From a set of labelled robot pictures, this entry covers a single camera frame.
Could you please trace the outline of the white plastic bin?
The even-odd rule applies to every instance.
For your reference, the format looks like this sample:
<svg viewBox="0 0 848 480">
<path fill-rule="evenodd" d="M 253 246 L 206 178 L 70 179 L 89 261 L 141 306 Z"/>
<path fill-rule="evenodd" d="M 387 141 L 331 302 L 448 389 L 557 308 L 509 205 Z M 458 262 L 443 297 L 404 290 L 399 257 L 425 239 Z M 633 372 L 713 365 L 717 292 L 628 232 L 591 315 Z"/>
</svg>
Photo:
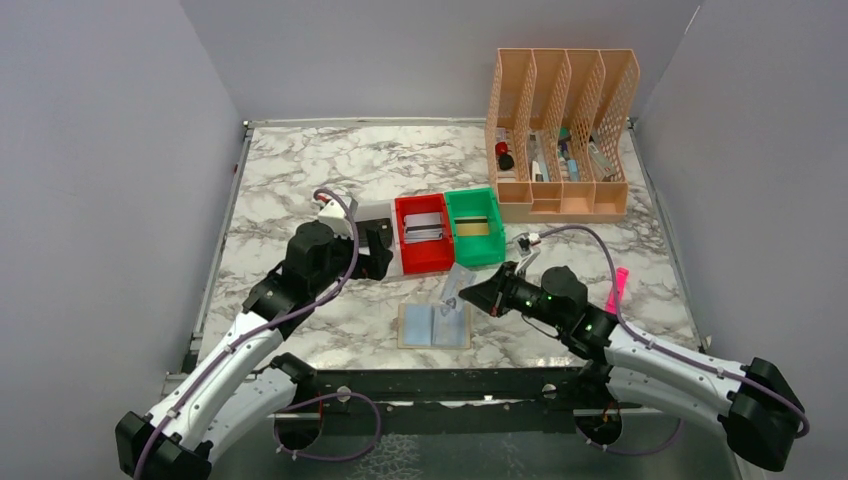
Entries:
<svg viewBox="0 0 848 480">
<path fill-rule="evenodd" d="M 394 201 L 379 200 L 379 201 L 363 201 L 358 204 L 354 219 L 357 224 L 362 222 L 376 221 L 380 225 L 386 224 L 386 229 L 390 232 L 390 240 L 386 241 L 387 234 L 383 234 L 381 239 L 384 241 L 386 248 L 393 253 L 393 259 L 388 265 L 386 281 L 399 281 L 403 277 L 403 267 L 398 239 L 398 228 L 396 226 Z"/>
</svg>

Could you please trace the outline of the silver credit card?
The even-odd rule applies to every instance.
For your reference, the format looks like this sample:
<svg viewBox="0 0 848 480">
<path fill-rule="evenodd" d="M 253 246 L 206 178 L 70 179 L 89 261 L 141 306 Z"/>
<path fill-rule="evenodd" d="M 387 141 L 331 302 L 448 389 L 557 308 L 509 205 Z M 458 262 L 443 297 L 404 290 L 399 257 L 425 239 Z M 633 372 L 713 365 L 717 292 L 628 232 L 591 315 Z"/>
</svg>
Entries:
<svg viewBox="0 0 848 480">
<path fill-rule="evenodd" d="M 406 215 L 403 218 L 404 242 L 407 244 L 439 241 L 443 238 L 442 215 L 439 212 Z"/>
</svg>

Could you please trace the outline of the red plastic bin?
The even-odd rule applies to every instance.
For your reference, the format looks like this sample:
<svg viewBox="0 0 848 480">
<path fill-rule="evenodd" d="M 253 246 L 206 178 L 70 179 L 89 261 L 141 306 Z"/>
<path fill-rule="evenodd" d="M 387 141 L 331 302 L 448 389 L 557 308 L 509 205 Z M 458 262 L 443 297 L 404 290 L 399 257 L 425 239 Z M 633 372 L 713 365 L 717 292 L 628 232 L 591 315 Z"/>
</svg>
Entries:
<svg viewBox="0 0 848 480">
<path fill-rule="evenodd" d="M 444 195 L 398 197 L 394 206 L 403 273 L 449 270 L 455 253 Z"/>
</svg>

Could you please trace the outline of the green plastic bin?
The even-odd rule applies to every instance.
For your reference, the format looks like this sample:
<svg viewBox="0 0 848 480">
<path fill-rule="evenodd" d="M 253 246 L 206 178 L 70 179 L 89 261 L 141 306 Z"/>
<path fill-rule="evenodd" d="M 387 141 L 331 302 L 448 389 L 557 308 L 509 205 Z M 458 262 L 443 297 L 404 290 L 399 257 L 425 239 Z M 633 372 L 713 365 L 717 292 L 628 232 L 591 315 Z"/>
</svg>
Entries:
<svg viewBox="0 0 848 480">
<path fill-rule="evenodd" d="M 490 187 L 444 193 L 454 240 L 455 261 L 465 267 L 505 260 L 506 235 L 494 191 Z"/>
</svg>

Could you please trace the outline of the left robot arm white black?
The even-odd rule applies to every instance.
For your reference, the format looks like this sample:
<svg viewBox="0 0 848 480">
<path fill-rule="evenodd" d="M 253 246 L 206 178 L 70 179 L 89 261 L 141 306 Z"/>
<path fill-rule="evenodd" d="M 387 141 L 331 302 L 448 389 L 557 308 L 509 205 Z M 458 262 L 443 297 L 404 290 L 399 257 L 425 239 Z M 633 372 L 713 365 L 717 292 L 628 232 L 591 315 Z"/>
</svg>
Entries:
<svg viewBox="0 0 848 480">
<path fill-rule="evenodd" d="M 292 450 L 301 455 L 321 429 L 317 371 L 291 353 L 270 355 L 316 307 L 350 279 L 381 280 L 393 258 L 381 230 L 357 241 L 314 220 L 299 225 L 285 258 L 252 287 L 224 338 L 146 414 L 128 412 L 115 428 L 121 470 L 134 479 L 206 479 L 241 436 L 276 411 L 304 409 Z"/>
</svg>

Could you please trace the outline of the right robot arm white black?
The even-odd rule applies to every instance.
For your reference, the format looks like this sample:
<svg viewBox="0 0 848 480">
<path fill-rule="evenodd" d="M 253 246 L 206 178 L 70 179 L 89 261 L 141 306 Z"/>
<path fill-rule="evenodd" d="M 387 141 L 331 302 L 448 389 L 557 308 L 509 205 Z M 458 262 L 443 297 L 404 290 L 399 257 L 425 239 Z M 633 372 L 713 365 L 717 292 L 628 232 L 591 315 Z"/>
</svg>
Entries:
<svg viewBox="0 0 848 480">
<path fill-rule="evenodd" d="M 546 270 L 535 285 L 505 262 L 459 296 L 491 317 L 515 311 L 554 328 L 570 353 L 602 368 L 612 399 L 713 431 L 764 470 L 785 469 L 804 409 L 773 363 L 723 360 L 652 336 L 590 303 L 587 286 L 566 266 Z"/>
</svg>

